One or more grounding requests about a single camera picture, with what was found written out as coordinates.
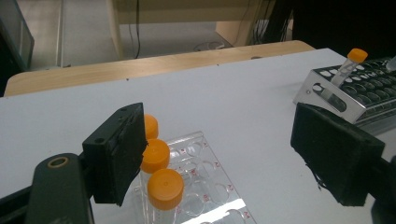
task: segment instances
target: floor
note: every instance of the floor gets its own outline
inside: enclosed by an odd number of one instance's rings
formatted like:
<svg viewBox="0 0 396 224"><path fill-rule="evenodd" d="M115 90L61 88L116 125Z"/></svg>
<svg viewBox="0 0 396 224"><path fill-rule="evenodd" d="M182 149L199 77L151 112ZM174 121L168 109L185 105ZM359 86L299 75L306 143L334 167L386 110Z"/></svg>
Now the floor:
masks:
<svg viewBox="0 0 396 224"><path fill-rule="evenodd" d="M118 60L111 39L106 0L17 0L35 39L31 70ZM122 25L126 59L215 49L231 45L215 22Z"/></svg>

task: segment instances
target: orange cap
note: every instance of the orange cap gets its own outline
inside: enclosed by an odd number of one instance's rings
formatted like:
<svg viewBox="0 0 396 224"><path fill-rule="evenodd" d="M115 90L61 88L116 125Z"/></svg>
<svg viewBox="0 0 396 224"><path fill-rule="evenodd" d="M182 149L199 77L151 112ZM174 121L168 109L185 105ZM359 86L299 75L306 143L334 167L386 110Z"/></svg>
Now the orange cap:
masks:
<svg viewBox="0 0 396 224"><path fill-rule="evenodd" d="M368 55L369 54L362 49L353 49L348 53L347 57L355 63L362 63L366 60Z"/></svg>
<svg viewBox="0 0 396 224"><path fill-rule="evenodd" d="M160 210L171 210L180 204L183 189L183 178L178 172L162 169L148 180L148 200Z"/></svg>
<svg viewBox="0 0 396 224"><path fill-rule="evenodd" d="M145 114L146 138L158 137L158 121L150 114Z"/></svg>
<svg viewBox="0 0 396 224"><path fill-rule="evenodd" d="M170 152L169 146L163 140L149 139L140 168L148 174L166 168L169 164Z"/></svg>

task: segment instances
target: white table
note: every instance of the white table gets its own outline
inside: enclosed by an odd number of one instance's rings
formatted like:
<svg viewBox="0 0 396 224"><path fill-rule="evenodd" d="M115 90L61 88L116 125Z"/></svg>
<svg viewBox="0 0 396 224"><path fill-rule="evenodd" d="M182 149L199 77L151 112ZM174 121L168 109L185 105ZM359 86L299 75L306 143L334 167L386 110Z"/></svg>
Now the white table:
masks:
<svg viewBox="0 0 396 224"><path fill-rule="evenodd" d="M202 131L257 223L371 223L364 207L343 207L318 185L290 146L292 99L310 69L344 57L318 49L169 74L0 99L0 197L31 184L49 156L79 154L116 109L143 102L167 140ZM378 136L396 154L395 131ZM133 223L124 206L92 204L96 223Z"/></svg>

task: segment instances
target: screw hole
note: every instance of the screw hole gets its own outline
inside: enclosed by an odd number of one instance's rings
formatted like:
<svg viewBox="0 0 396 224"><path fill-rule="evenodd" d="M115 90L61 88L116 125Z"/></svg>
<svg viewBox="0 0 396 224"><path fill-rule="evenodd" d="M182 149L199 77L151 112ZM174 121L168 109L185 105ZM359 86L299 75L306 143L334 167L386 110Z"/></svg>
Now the screw hole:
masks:
<svg viewBox="0 0 396 224"><path fill-rule="evenodd" d="M52 169L60 168L67 163L69 163L69 159L67 157L57 157L48 163L48 167Z"/></svg>
<svg viewBox="0 0 396 224"><path fill-rule="evenodd" d="M104 139L104 138L96 138L96 139L95 139L95 143L96 143L96 144L100 144L100 143L103 143L103 142L105 142L105 139Z"/></svg>

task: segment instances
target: transparent plastic tray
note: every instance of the transparent plastic tray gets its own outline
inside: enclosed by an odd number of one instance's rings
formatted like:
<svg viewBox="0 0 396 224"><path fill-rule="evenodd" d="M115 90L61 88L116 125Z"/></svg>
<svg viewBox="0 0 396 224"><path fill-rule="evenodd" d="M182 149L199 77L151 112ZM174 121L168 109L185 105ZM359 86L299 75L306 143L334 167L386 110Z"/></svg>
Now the transparent plastic tray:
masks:
<svg viewBox="0 0 396 224"><path fill-rule="evenodd" d="M256 223L244 201L202 132L188 134L166 142L171 149L168 168L178 171L184 180L183 199L176 210L175 223L252 224ZM145 196L139 178L131 186L134 213L144 223Z"/></svg>

